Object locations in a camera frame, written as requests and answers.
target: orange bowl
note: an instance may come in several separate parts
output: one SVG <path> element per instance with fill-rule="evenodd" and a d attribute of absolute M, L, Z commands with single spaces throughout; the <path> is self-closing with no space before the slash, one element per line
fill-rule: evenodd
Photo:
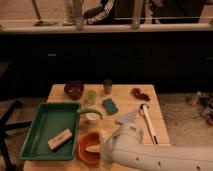
<path fill-rule="evenodd" d="M 89 132 L 82 136 L 78 141 L 77 156 L 87 164 L 98 164 L 100 160 L 99 153 L 87 152 L 86 148 L 100 144 L 99 134 L 97 131 Z"/>

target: cup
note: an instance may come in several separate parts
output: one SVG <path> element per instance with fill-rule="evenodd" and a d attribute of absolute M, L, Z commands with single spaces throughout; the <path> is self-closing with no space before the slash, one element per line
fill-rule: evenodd
<path fill-rule="evenodd" d="M 104 80 L 103 81 L 103 86 L 104 86 L 104 93 L 109 95 L 111 93 L 112 90 L 112 80 Z"/>
<path fill-rule="evenodd" d="M 95 101 L 96 101 L 96 92 L 93 90 L 89 90 L 87 92 L 87 102 L 92 105 L 95 103 Z"/>

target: white bowl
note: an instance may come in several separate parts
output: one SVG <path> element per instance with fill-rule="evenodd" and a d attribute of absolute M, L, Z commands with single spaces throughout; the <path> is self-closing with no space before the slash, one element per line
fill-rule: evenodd
<path fill-rule="evenodd" d="M 87 113 L 86 117 L 89 120 L 89 122 L 92 124 L 96 124 L 100 120 L 100 116 L 96 113 Z"/>

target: brown bowl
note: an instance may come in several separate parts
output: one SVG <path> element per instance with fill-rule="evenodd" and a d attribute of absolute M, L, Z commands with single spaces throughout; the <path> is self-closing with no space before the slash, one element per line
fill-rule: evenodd
<path fill-rule="evenodd" d="M 77 147 L 78 158 L 87 164 L 98 164 L 101 158 L 100 154 L 86 151 L 87 147 L 98 144 L 100 144 L 100 139 L 97 131 L 89 132 L 88 134 L 81 137 L 78 141 Z"/>
<path fill-rule="evenodd" d="M 64 92 L 72 99 L 81 98 L 84 91 L 84 84 L 80 81 L 70 81 L 64 86 Z"/>

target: chair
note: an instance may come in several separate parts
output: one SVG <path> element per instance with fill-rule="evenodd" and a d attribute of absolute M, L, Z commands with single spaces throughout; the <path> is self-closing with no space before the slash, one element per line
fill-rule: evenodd
<path fill-rule="evenodd" d="M 13 102 L 6 113 L 0 118 L 0 151 L 6 165 L 6 171 L 14 171 L 16 169 L 16 166 L 11 163 L 8 149 L 5 143 L 5 138 L 8 137 L 6 131 L 27 127 L 31 124 L 31 122 L 6 124 L 13 111 L 16 108 L 20 108 L 21 105 L 22 103 L 20 101 Z"/>

